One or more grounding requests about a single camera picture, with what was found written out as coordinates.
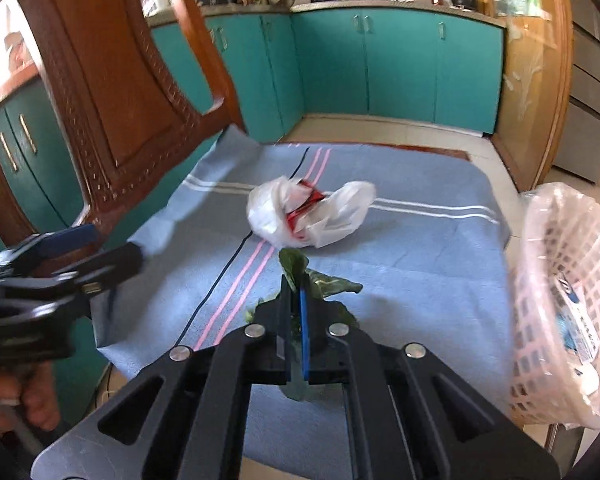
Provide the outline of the person's left hand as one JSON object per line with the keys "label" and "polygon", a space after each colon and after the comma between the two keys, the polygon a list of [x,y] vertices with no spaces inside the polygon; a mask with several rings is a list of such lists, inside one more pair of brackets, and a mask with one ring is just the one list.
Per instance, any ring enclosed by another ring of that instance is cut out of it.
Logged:
{"label": "person's left hand", "polygon": [[2,401],[19,401],[31,425],[44,431],[55,430],[61,417],[52,363],[36,364],[24,384],[8,370],[0,370],[0,437],[14,429],[3,411]]}

